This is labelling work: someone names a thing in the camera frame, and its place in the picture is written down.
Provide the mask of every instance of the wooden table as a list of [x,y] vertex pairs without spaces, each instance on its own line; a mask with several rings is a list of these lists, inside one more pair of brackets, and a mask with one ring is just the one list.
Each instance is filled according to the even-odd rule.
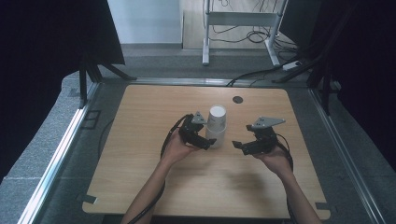
[[[242,104],[233,97],[243,98]],[[123,214],[154,170],[169,129],[185,114],[212,105],[227,109],[222,147],[199,150],[176,164],[154,214],[193,217],[288,218],[282,183],[265,165],[244,156],[232,140],[255,138],[246,129],[259,116],[285,119],[274,130],[286,137],[294,173],[308,201],[326,203],[287,93],[277,89],[148,86],[126,88],[87,194],[97,198],[83,210]],[[205,129],[200,131],[205,136]],[[321,219],[329,210],[317,210]]]

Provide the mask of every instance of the small round object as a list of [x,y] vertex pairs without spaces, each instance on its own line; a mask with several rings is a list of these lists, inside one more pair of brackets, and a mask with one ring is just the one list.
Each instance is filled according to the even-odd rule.
[[240,96],[235,96],[233,98],[233,102],[236,103],[236,104],[242,104],[242,102],[244,102],[244,99],[242,97],[240,97]]

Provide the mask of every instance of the forearm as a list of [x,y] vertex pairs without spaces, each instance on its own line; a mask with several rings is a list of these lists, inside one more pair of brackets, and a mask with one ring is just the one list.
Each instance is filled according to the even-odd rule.
[[281,176],[291,210],[299,224],[321,223],[317,213],[306,199],[294,174]]
[[[166,176],[169,173],[171,165],[167,162],[160,161],[154,172],[149,177],[145,186],[139,191],[134,198],[127,212],[125,213],[121,223],[128,223],[134,217],[136,217],[141,211],[143,211],[149,203],[154,200],[157,194],[160,192],[161,187],[165,181]],[[145,214],[137,223],[149,223],[151,220],[151,214],[153,208]]]

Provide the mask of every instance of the white paper cup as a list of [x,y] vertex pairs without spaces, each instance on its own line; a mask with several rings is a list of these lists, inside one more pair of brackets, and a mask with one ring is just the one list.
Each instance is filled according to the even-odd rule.
[[226,109],[222,105],[213,105],[209,111],[207,119],[207,128],[210,131],[218,133],[225,129],[226,126]]
[[205,138],[206,139],[214,139],[214,138],[217,139],[216,142],[212,146],[210,146],[211,148],[221,147],[221,145],[224,142],[224,135],[225,135],[225,128],[220,132],[213,132],[206,127]]

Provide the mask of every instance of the human hand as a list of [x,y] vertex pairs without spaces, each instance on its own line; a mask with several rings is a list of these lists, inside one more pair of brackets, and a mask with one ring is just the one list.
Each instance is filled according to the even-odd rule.
[[254,154],[253,157],[264,162],[268,169],[281,179],[286,175],[292,174],[289,161],[286,159],[286,153],[278,146],[270,153]]
[[166,145],[161,160],[165,161],[169,165],[173,165],[176,162],[183,160],[190,153],[196,150],[199,150],[199,148],[188,146],[183,142],[177,128],[169,138],[169,142]]

